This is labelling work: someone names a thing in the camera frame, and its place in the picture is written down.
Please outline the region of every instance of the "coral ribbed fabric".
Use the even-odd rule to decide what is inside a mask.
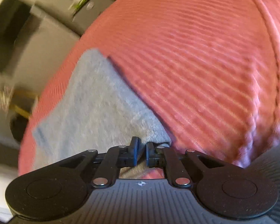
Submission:
[[[280,0],[117,0],[44,90],[20,174],[33,162],[31,130],[62,99],[89,48],[111,58],[179,152],[194,148],[245,167],[280,142]]]

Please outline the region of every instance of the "gray fabric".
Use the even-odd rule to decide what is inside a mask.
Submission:
[[[87,149],[103,153],[112,146],[129,145],[132,136],[142,139],[139,155],[149,141],[171,143],[153,112],[95,49],[81,56],[63,99],[33,136],[38,145],[34,169]],[[132,175],[143,171],[141,166],[125,170]]]
[[[261,172],[276,184],[279,197],[268,216],[276,223],[280,223],[280,144],[258,157],[247,170]]]

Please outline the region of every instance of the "silver rivet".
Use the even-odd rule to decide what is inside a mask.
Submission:
[[[88,3],[86,9],[87,9],[87,10],[90,10],[90,9],[92,9],[93,7],[94,7],[94,2],[90,2],[90,3]]]
[[[93,183],[95,185],[106,185],[108,183],[108,180],[105,178],[96,178],[93,180]]]
[[[175,180],[178,185],[187,185],[190,183],[190,180],[187,178],[178,178]]]

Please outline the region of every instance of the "gray gripper base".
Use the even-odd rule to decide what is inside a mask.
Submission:
[[[15,217],[10,224],[36,222]],[[235,221],[204,209],[192,192],[169,185],[166,179],[117,179],[92,192],[76,212],[42,224],[276,224],[268,216]]]

